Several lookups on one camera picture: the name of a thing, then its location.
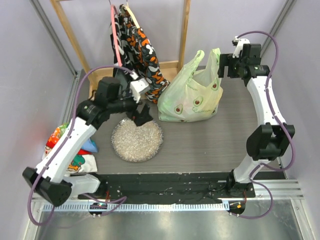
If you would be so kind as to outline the green avocado print plastic bag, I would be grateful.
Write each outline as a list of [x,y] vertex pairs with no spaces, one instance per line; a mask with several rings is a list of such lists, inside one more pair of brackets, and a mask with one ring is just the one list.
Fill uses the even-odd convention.
[[213,117],[223,95],[219,48],[213,48],[204,69],[198,66],[205,56],[198,50],[164,90],[157,102],[158,118],[162,122],[198,122]]

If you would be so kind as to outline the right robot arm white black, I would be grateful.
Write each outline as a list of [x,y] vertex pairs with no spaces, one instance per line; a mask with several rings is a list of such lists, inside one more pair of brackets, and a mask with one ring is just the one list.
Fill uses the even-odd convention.
[[286,152],[295,134],[295,127],[287,124],[277,105],[268,77],[270,69],[261,64],[260,44],[247,39],[234,40],[233,53],[219,57],[218,76],[242,79],[253,100],[257,115],[257,128],[246,141],[246,156],[233,169],[223,190],[233,198],[253,189],[252,178],[262,167]]

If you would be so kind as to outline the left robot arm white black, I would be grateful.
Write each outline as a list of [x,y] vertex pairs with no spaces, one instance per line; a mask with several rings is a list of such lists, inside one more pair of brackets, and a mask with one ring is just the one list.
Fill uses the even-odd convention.
[[152,121],[150,106],[145,104],[138,112],[141,96],[150,89],[144,78],[128,84],[128,96],[122,85],[113,77],[99,81],[94,99],[81,102],[75,119],[70,121],[65,133],[45,159],[35,168],[26,167],[23,178],[37,193],[54,207],[63,205],[70,197],[90,194],[100,200],[107,192],[106,181],[96,173],[66,176],[67,169],[83,144],[95,134],[112,114],[126,113],[136,126]]

